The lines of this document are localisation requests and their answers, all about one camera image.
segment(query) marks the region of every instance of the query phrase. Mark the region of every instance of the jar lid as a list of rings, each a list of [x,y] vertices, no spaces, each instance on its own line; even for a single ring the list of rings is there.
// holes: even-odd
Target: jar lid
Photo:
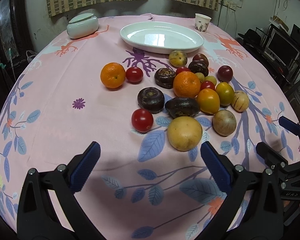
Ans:
[[[83,20],[85,20],[85,19],[88,19],[88,18],[92,17],[93,15],[94,15],[93,13],[83,13],[83,14],[79,14],[79,15],[73,17],[73,18],[69,21],[69,23],[71,24],[71,23],[81,22],[81,21],[83,21]]]

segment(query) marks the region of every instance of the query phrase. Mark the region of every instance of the metal screw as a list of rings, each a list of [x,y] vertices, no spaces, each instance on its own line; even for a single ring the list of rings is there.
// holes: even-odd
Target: metal screw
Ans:
[[[272,170],[269,169],[269,168],[267,168],[267,169],[266,169],[266,174],[271,175],[271,174],[272,174]]]
[[[238,172],[241,172],[241,171],[244,170],[243,166],[241,166],[241,165],[236,165],[234,168],[235,168],[235,170],[238,171]]]
[[[65,166],[64,164],[60,164],[58,167],[57,167],[57,170],[58,171],[64,171],[66,169],[67,166]]]
[[[35,173],[35,168],[29,169],[28,173],[29,173],[30,175],[33,175],[33,174]]]

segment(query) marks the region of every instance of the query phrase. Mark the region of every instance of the blue gripper pad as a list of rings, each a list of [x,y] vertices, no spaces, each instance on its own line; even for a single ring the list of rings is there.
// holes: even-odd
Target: blue gripper pad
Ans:
[[[70,191],[74,194],[82,190],[92,169],[100,158],[101,148],[98,143],[94,143],[79,162],[70,176]]]
[[[225,166],[218,158],[218,153],[210,143],[204,142],[201,145],[201,157],[214,181],[222,192],[229,194],[231,192],[231,176]]]
[[[279,125],[283,128],[287,129],[288,131],[292,132],[296,136],[300,136],[300,125],[294,123],[293,121],[289,120],[288,118],[282,116],[279,118]]]

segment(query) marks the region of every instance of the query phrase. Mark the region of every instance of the pile of fruit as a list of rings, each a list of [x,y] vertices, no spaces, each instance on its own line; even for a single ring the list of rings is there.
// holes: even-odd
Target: pile of fruit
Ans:
[[[221,66],[217,79],[209,76],[209,61],[203,54],[197,54],[186,67],[187,55],[175,50],[169,55],[169,62],[176,71],[160,68],[154,75],[155,83],[165,89],[173,89],[176,97],[165,103],[163,93],[155,87],[147,87],[138,93],[138,104],[141,107],[133,112],[131,123],[139,132],[148,132],[153,123],[153,114],[164,107],[174,119],[168,126],[167,135],[170,144],[179,151],[189,151],[201,140],[202,127],[194,117],[200,112],[214,115],[212,126],[222,135],[229,136],[237,126],[233,113],[220,110],[220,106],[232,107],[237,112],[244,112],[249,106],[249,98],[243,91],[234,91],[229,82],[233,70],[229,66]],[[102,83],[110,89],[120,87],[125,79],[130,83],[139,83],[143,71],[138,67],[130,67],[127,71],[118,63],[109,63],[101,71]]]

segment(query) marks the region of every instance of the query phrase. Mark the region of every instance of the pink tablecloth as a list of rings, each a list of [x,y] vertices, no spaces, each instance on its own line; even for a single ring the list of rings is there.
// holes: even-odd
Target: pink tablecloth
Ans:
[[[88,37],[70,40],[66,31],[61,33],[18,78],[0,115],[0,214],[14,230],[29,168],[53,170],[92,141],[100,143],[101,158],[75,197],[109,240],[189,240],[199,234],[225,198],[198,155],[204,141],[251,171],[265,167],[255,153],[260,141],[280,151],[289,163],[300,161],[299,139],[278,124],[282,115],[297,122],[284,94],[258,61],[213,24],[202,34],[202,48],[190,53],[188,61],[204,53],[210,75],[221,65],[232,67],[231,85],[246,91],[251,100],[242,114],[228,108],[237,119],[236,132],[223,138],[211,128],[212,116],[199,114],[202,142],[183,153],[167,140],[171,119],[165,111],[154,115],[155,124],[146,135],[134,131],[130,119],[138,108],[138,92],[157,87],[155,71],[170,67],[167,55],[134,49],[120,38],[122,27],[141,21],[194,29],[194,19],[152,14],[102,18],[99,30]],[[125,69],[139,66],[143,81],[107,90],[100,82],[100,71],[109,62],[119,62]],[[159,89],[166,99],[174,97],[172,90]],[[245,196],[231,227],[241,220],[249,197]],[[52,201],[62,224],[69,227],[53,194]]]

